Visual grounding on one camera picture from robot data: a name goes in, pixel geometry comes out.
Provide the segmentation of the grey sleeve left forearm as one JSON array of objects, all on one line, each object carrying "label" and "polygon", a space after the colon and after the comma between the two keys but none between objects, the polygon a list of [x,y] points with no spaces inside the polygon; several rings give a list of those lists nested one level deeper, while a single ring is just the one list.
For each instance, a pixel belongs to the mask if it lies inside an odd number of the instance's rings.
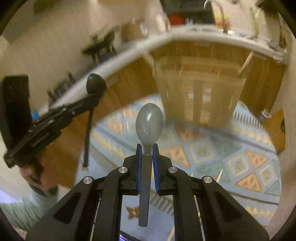
[{"label": "grey sleeve left forearm", "polygon": [[29,231],[58,201],[58,186],[41,191],[31,187],[30,197],[21,202],[1,203],[1,210],[12,226]]}]

